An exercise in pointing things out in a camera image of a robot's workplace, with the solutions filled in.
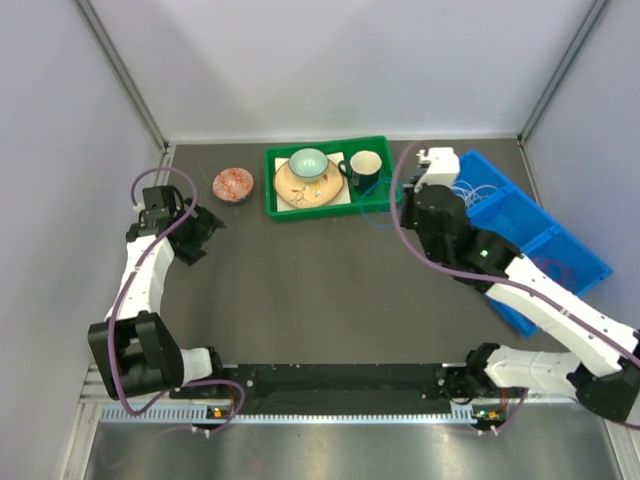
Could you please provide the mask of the green plastic tray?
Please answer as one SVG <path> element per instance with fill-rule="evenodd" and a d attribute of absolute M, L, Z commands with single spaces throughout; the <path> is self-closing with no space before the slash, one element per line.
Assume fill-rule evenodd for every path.
<path fill-rule="evenodd" d="M 328 171 L 315 182 L 295 177 L 288 166 L 289 158 L 304 148 L 322 151 L 331 162 Z M 338 172 L 340 161 L 349 160 L 361 150 L 377 153 L 383 163 L 378 183 L 363 195 L 357 194 Z M 266 212 L 277 222 L 387 213 L 393 170 L 390 145 L 384 136 L 269 147 L 264 152 Z"/>

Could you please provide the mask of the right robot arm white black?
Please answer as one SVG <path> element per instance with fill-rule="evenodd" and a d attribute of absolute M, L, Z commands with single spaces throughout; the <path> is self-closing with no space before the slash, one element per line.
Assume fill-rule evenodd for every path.
<path fill-rule="evenodd" d="M 394 215 L 400 233 L 416 233 L 418 260 L 528 318 L 563 353 L 484 343 L 466 359 L 469 388 L 529 389 L 576 400 L 591 413 L 627 424 L 639 405 L 639 332 L 557 284 L 501 235 L 473 226 L 450 187 L 413 177 Z"/>

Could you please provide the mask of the red patterned small bowl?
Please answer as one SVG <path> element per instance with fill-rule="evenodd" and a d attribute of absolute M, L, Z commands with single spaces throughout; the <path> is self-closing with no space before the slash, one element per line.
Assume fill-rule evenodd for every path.
<path fill-rule="evenodd" d="M 246 169 L 231 167 L 220 171 L 212 182 L 213 194 L 225 203 L 241 203 L 254 189 L 253 175 Z"/>

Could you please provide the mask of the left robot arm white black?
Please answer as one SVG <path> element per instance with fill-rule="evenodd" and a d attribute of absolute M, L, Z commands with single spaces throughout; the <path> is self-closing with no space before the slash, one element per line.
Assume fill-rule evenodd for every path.
<path fill-rule="evenodd" d="M 166 275 L 179 260 L 191 266 L 224 223 L 197 205 L 175 230 L 170 227 L 193 205 L 174 186 L 142 191 L 138 220 L 125 235 L 127 262 L 120 289 L 125 293 L 114 323 L 115 363 L 127 398 L 180 388 L 192 382 L 205 396 L 226 387 L 227 374 L 212 347 L 182 349 L 160 316 Z"/>

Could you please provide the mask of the light blue ceramic bowl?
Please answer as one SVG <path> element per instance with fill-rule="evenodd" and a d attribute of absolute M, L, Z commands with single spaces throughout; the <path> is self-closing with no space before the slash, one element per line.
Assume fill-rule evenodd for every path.
<path fill-rule="evenodd" d="M 320 150 L 304 148 L 296 151 L 288 161 L 291 172 L 307 181 L 315 181 L 329 167 L 329 158 Z"/>

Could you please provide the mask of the dark green mug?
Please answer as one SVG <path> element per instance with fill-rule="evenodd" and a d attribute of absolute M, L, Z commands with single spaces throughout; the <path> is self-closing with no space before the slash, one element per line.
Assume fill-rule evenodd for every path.
<path fill-rule="evenodd" d="M 382 170 L 381 157 L 370 150 L 361 150 L 351 156 L 349 160 L 338 163 L 340 173 L 349 181 L 352 189 L 363 195 L 375 185 Z"/>

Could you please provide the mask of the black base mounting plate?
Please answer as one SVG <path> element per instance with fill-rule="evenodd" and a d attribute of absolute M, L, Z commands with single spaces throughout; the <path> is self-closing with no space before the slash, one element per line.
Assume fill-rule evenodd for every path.
<path fill-rule="evenodd" d="M 452 400 L 501 397 L 463 367 L 430 363 L 240 364 L 223 378 L 243 387 L 243 414 L 445 413 Z"/>

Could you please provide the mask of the blue plastic divided bin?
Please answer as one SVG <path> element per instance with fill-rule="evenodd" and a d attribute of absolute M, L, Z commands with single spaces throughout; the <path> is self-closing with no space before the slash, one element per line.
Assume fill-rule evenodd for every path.
<path fill-rule="evenodd" d="M 454 192 L 473 225 L 504 236 L 571 293 L 582 297 L 612 275 L 610 266 L 477 151 L 461 155 Z"/>

